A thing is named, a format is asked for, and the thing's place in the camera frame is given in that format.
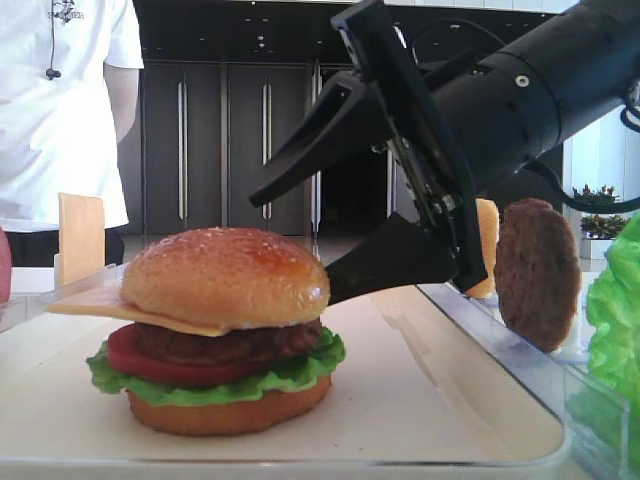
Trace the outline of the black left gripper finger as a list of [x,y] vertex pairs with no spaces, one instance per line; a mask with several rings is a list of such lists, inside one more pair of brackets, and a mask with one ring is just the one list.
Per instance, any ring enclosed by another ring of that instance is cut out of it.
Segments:
[[331,305],[371,292],[415,284],[439,284],[458,273],[453,253],[436,236],[401,215],[326,267]]

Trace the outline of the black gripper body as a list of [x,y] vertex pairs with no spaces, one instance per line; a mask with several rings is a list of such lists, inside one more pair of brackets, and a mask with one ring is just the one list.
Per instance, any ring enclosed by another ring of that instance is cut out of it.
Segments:
[[487,278],[475,181],[382,1],[361,1],[331,20],[390,130],[421,224],[456,262],[450,279],[464,292]]

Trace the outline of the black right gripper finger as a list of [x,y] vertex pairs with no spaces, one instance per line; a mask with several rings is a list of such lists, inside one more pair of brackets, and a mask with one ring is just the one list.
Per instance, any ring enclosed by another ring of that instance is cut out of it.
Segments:
[[259,207],[319,171],[391,138],[374,85],[338,72],[324,85],[309,115],[254,177],[249,201]]

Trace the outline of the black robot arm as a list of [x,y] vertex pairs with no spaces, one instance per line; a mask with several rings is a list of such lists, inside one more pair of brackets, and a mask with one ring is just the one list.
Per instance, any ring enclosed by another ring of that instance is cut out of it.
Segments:
[[331,302],[411,284],[468,290],[485,276],[476,194],[541,161],[639,88],[639,5],[583,1],[481,61],[459,56],[422,75],[386,6],[336,15],[354,70],[336,74],[312,112],[255,176],[269,203],[360,150],[387,143],[418,222],[392,215],[328,268]]

